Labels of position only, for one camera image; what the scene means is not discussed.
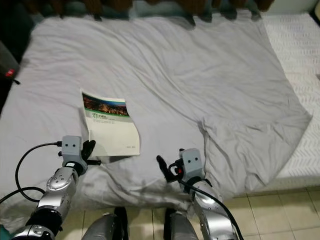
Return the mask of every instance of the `gray bedsheet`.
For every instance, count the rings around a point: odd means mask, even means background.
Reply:
[[[82,176],[73,203],[81,208],[167,204],[186,209],[167,163],[179,148],[198,148],[207,178],[226,199],[256,190],[289,160],[311,116],[300,105],[262,21],[239,13],[133,21],[49,18],[32,33],[0,120],[0,195],[15,189],[14,170],[29,148],[64,135],[87,137],[80,88],[126,99],[141,140],[140,155]],[[24,186],[44,187],[61,166],[55,147],[32,152],[19,173]],[[35,167],[41,171],[35,174]],[[23,225],[32,205],[16,195],[1,205],[0,222]]]

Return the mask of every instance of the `bed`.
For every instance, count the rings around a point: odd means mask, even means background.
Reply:
[[[307,15],[281,17],[279,27],[277,17],[251,17],[248,11],[234,21],[194,17],[195,28],[181,17],[44,20],[23,57],[21,86],[13,86],[1,114],[0,195],[16,188],[14,169],[29,148],[64,135],[88,138],[80,88],[126,99],[141,154],[91,167],[80,178],[75,208],[187,209],[186,196],[166,184],[155,159],[171,163],[179,148],[200,150],[206,176],[224,199],[320,183],[319,29]],[[283,47],[283,38],[297,36],[290,31],[297,24],[308,41]],[[297,67],[293,57],[306,66]],[[19,173],[23,186],[43,188],[61,166],[58,151],[33,152]],[[1,205],[0,223],[12,231],[34,206],[16,195]]]

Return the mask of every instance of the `wall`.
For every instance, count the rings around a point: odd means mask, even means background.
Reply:
[[[269,9],[270,14],[294,14],[309,12],[319,0],[275,0]]]

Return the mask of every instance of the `white mattress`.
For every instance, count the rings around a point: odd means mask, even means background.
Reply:
[[[313,115],[291,159],[264,190],[320,185],[320,27],[308,14],[265,15],[263,21],[287,79]]]

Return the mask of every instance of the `red light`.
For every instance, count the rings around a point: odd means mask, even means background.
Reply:
[[[9,78],[9,77],[12,77],[14,73],[15,73],[15,70],[11,68],[9,69],[9,71],[6,72],[5,76]]]

